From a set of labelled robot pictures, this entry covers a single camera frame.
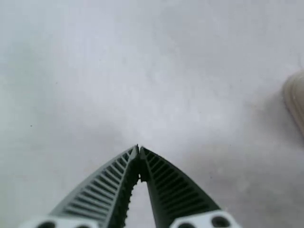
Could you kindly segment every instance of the beige object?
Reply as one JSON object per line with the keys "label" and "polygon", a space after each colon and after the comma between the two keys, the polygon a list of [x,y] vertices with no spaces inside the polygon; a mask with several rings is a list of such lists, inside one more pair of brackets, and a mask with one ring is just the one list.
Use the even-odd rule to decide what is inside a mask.
{"label": "beige object", "polygon": [[284,85],[285,103],[304,135],[304,71],[292,75]]}

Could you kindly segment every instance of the white fabric surface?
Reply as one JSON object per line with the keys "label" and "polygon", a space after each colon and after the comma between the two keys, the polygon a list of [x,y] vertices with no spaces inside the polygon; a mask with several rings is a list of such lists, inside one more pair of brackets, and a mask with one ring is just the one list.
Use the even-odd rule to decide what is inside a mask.
{"label": "white fabric surface", "polygon": [[[0,223],[47,214],[138,143],[247,228],[301,227],[304,143],[281,86],[304,2],[2,0]],[[128,228],[155,227],[138,185]]]}

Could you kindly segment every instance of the screw hole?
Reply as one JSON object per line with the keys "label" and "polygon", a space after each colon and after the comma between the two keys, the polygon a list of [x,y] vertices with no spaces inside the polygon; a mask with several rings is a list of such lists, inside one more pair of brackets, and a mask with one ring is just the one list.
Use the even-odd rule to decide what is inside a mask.
{"label": "screw hole", "polygon": [[222,216],[216,216],[212,219],[212,225],[216,228],[230,227],[230,222]]}
{"label": "screw hole", "polygon": [[190,223],[182,223],[178,228],[195,228],[195,226]]}
{"label": "screw hole", "polygon": [[47,221],[47,222],[43,222],[41,223],[39,226],[37,226],[37,228],[55,228],[55,223],[52,221]]}
{"label": "screw hole", "polygon": [[86,225],[81,225],[79,227],[76,227],[76,228],[90,228],[89,226],[86,226]]}

